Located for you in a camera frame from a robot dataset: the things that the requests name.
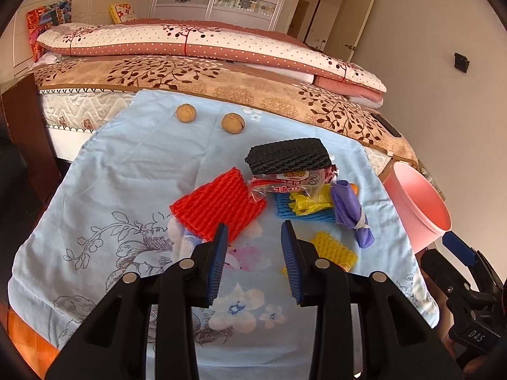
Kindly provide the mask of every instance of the light blue cloth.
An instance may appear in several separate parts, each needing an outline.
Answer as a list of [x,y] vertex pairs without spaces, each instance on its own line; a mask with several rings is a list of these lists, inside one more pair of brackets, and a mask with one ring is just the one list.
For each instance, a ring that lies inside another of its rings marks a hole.
[[[192,123],[177,120],[182,103],[195,106]],[[230,112],[245,118],[241,134],[222,130],[221,119]],[[293,221],[298,237],[330,232],[359,256],[354,273],[384,271],[434,326],[438,308],[359,143],[274,114],[147,90],[84,146],[18,251],[9,282],[13,309],[61,348],[123,273],[160,273],[200,242],[170,215],[170,204],[233,166],[248,176],[250,147],[303,137],[320,138],[335,156],[339,177],[358,185],[376,242],[362,250],[353,232],[315,221]],[[201,379],[308,378],[315,309],[296,306],[282,273],[282,221],[270,196],[267,209],[229,249],[212,309],[194,310]]]

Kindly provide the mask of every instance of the brown floral blanket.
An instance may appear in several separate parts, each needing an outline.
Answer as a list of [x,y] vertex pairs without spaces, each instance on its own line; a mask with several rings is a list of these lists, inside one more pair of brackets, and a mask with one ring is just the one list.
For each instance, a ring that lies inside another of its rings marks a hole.
[[269,111],[358,140],[417,166],[405,138],[392,136],[370,110],[345,97],[269,71],[171,55],[72,57],[34,70],[39,90],[102,88],[178,91]]

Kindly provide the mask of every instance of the yellow pillow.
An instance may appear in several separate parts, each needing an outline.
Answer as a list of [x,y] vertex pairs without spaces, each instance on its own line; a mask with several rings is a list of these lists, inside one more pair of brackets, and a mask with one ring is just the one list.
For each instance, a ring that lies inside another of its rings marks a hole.
[[109,14],[115,24],[121,24],[129,20],[137,20],[131,4],[116,4],[109,7]]

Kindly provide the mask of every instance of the bedspread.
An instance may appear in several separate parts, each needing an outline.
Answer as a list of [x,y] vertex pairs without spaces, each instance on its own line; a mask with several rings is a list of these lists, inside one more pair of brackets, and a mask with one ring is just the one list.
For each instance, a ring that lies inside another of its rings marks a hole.
[[[174,112],[189,101],[197,118],[182,124]],[[247,121],[234,137],[220,126],[229,112]],[[170,204],[233,166],[248,175],[244,158],[250,147],[298,137],[320,138],[340,178],[358,185],[376,242],[359,249],[353,233],[322,222],[294,221],[297,235],[310,240],[318,230],[330,232],[359,256],[352,272],[384,271],[434,326],[438,308],[396,210],[356,141],[252,108],[157,90],[139,92],[84,145],[16,255],[9,282],[13,309],[61,348],[123,273],[160,273],[200,243],[174,220]],[[203,380],[308,378],[316,313],[297,307],[291,296],[282,273],[282,219],[275,213],[270,199],[229,248],[222,301],[193,309]],[[228,304],[238,301],[246,311],[231,316]],[[149,329],[151,368],[155,328],[156,307]]]
[[124,55],[75,57],[41,67],[34,73],[39,90],[158,88],[225,100],[326,128],[417,166],[415,153],[406,139],[391,135],[371,116],[370,109],[341,95],[265,70],[221,60]]

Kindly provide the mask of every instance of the doorway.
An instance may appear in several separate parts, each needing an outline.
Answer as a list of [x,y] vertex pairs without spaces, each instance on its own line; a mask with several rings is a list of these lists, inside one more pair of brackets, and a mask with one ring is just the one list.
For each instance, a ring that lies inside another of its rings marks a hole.
[[287,34],[322,52],[342,1],[299,0]]

